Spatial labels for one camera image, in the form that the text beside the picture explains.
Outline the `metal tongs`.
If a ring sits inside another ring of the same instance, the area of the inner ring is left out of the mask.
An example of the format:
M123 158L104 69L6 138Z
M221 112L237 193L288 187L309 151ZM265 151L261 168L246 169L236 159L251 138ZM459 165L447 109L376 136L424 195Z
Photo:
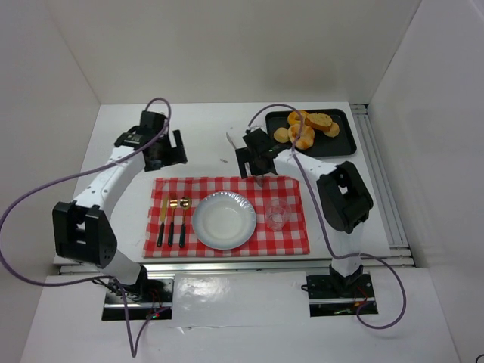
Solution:
M248 178L249 176L252 176L254 178L254 181L257 183L259 187L263 186L263 176L262 175L257 175L253 171L254 163L253 163L253 158L252 155L250 154L250 151L248 150L247 147L237 147L234 143L234 140L232 137L229 135L228 132L225 133L225 136L229 142L229 144L234 148L236 159L237 159L237 165L238 169L240 172L240 176L242 179Z

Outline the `toasted bread slice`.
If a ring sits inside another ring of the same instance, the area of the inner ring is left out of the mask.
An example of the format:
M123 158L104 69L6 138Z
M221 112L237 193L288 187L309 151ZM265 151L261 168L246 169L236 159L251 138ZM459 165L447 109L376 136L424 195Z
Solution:
M305 124L322 132L328 132L333 120L325 113L310 113L306 116Z

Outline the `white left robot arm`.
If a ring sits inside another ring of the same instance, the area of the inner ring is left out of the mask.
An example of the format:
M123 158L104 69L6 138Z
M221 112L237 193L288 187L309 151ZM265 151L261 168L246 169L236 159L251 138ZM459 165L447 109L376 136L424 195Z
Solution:
M171 141L168 128L166 115L142 111L140 123L115 141L105 169L71 202L59 202L52 211L60 257L93 265L138 296L149 288L147 270L118 250L110 217L135 176L188 161L180 131Z

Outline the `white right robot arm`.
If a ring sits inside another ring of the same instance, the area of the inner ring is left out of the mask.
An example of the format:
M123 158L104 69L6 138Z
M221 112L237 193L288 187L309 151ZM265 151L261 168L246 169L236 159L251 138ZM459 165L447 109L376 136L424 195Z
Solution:
M323 162L272 140L261 129L247 130L245 146L236 150L242 178L268 173L306 184L327 250L331 255L329 281L343 296L362 276L363 223L374 201L356 166Z

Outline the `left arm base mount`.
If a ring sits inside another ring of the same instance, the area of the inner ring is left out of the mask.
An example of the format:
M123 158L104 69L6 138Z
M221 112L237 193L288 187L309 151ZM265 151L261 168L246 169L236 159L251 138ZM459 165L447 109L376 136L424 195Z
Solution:
M97 282L105 288L102 321L123 321L124 303L121 291L114 281ZM147 288L141 293L126 290L126 302L129 319L143 321L150 316L152 320L167 321L172 319L172 298L174 278L149 280Z

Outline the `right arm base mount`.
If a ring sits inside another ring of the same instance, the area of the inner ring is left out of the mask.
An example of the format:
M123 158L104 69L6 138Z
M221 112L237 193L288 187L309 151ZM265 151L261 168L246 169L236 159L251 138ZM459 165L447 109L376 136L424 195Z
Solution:
M301 290L309 299L311 317L377 315L375 292L369 274L363 274L351 287L338 290L330 275L307 275Z

